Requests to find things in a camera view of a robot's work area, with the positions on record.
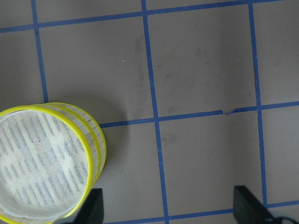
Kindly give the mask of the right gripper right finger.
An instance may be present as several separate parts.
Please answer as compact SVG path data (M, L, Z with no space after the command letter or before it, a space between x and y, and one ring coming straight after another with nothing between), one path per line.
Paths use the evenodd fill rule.
M298 224L289 217L274 217L246 186L234 186L233 215L238 224Z

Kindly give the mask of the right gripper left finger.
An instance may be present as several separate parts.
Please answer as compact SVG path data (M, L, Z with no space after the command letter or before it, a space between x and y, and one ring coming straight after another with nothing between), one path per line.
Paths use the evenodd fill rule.
M102 224L104 220L104 204L102 189L92 189L79 213L75 224Z

